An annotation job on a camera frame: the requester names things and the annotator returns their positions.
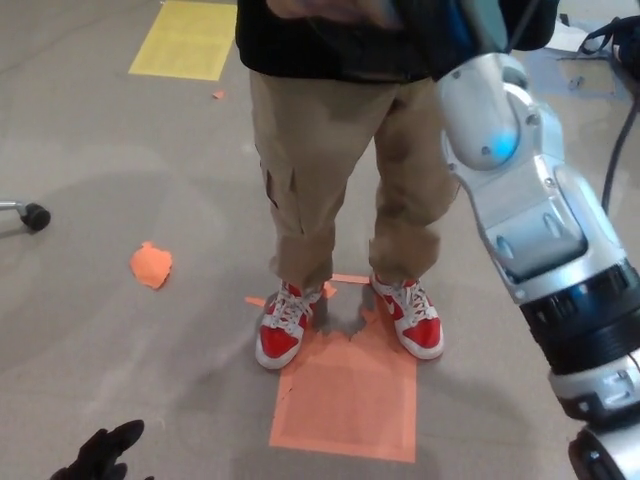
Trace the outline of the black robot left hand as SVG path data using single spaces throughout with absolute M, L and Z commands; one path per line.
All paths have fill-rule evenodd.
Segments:
M 50 480 L 123 480 L 128 466 L 119 458 L 140 439 L 144 428 L 144 421 L 138 419 L 111 431 L 98 430 L 80 447 L 76 459 Z

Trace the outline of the person's bare right hand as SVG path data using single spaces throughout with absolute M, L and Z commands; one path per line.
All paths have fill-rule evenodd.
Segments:
M 337 22 L 374 20 L 378 12 L 364 1 L 350 0 L 267 0 L 267 6 L 285 19 L 318 17 Z

